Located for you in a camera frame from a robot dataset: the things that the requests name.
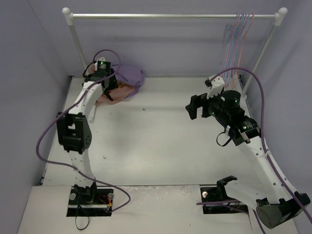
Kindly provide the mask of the pink t shirt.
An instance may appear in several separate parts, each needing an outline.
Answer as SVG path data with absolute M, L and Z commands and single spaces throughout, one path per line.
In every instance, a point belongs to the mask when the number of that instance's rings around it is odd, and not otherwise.
M 117 104 L 118 102 L 121 102 L 127 98 L 130 98 L 134 95 L 136 95 L 141 87 L 134 87 L 127 85 L 123 82 L 118 81 L 119 87 L 113 91 L 110 92 L 111 97 L 113 98 L 113 101 L 110 101 L 104 94 L 102 94 L 96 101 L 96 105 L 101 104 Z

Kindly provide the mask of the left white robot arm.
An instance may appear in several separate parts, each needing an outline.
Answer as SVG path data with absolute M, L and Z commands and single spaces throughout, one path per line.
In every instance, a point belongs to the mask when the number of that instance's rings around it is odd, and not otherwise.
M 85 75 L 82 90 L 74 102 L 74 106 L 68 113 L 57 121 L 58 142 L 69 154 L 71 163 L 75 168 L 74 193 L 77 202 L 93 204 L 98 197 L 95 176 L 92 172 L 88 149 L 92 143 L 92 133 L 88 123 L 88 117 L 96 101 L 102 94 L 106 94 L 112 100 L 110 91 L 118 88 L 115 76 L 100 83 L 114 73 L 111 63 L 105 58 L 93 61 L 95 71 Z

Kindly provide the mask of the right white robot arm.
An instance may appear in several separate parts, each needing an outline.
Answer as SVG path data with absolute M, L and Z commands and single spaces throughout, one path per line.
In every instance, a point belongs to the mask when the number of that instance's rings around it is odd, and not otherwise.
M 202 118 L 214 117 L 221 124 L 228 141 L 250 162 L 264 188 L 264 191 L 256 190 L 231 175 L 216 183 L 214 192 L 219 201 L 242 202 L 255 210 L 269 229 L 298 216 L 310 204 L 308 195 L 299 193 L 276 165 L 257 122 L 240 107 L 239 92 L 222 91 L 214 97 L 207 93 L 194 95 L 185 107 L 191 119 L 196 119 L 198 108 L 202 108 Z

